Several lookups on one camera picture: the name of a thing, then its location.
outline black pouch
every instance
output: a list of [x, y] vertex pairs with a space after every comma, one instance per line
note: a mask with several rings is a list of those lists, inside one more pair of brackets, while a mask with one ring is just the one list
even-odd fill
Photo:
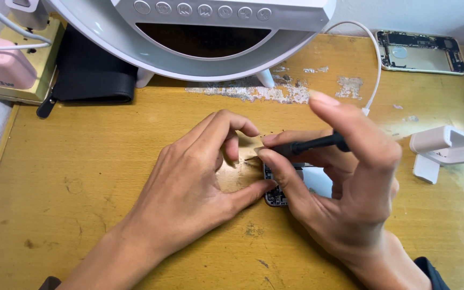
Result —
[[37, 109], [47, 118], [57, 101], [127, 103], [133, 100], [137, 67], [100, 48], [70, 24], [57, 57], [58, 77]]

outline phone logic board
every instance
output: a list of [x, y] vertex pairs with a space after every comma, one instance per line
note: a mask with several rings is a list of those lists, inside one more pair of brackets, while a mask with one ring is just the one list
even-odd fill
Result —
[[[264, 167], [264, 179], [273, 179], [273, 174], [271, 173], [271, 169], [266, 166], [266, 164], [263, 165]], [[309, 163], [293, 163], [293, 167], [296, 170], [296, 173], [300, 176], [300, 178], [303, 180], [304, 179], [304, 174], [302, 171], [303, 167], [314, 167], [313, 165]], [[268, 191], [265, 195], [264, 198], [266, 200], [266, 203], [269, 206], [287, 206], [288, 205], [288, 199], [282, 192], [282, 189], [280, 189], [279, 186], [277, 186], [275, 189], [272, 189]]]
[[384, 68], [417, 72], [464, 74], [464, 61], [452, 37], [378, 31]]

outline scratched desk surface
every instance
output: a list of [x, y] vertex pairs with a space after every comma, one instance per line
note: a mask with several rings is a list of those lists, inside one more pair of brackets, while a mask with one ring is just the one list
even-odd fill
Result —
[[[131, 105], [60, 103], [45, 120], [35, 116], [36, 107], [16, 105], [0, 150], [0, 289], [35, 290], [49, 275], [65, 279], [132, 207], [160, 149], [209, 113], [226, 108], [246, 115], [261, 135], [323, 129], [306, 104], [266, 98], [302, 101], [314, 89], [361, 108], [375, 83], [375, 63], [369, 39], [319, 35], [274, 68], [280, 91], [230, 88], [210, 96], [205, 92], [216, 91], [188, 92], [186, 82], [155, 76]], [[264, 100], [242, 100], [249, 95]], [[464, 165], [441, 168], [438, 184], [429, 185], [412, 175], [408, 147], [415, 132], [445, 124], [464, 130], [464, 76], [383, 71], [370, 118], [403, 147], [401, 190], [387, 228], [412, 258], [427, 256], [452, 289], [464, 289]], [[244, 162], [258, 145], [259, 137], [241, 142], [241, 163], [218, 173], [222, 188], [261, 178], [260, 166]], [[358, 287], [287, 209], [261, 200], [166, 259], [137, 289]]]

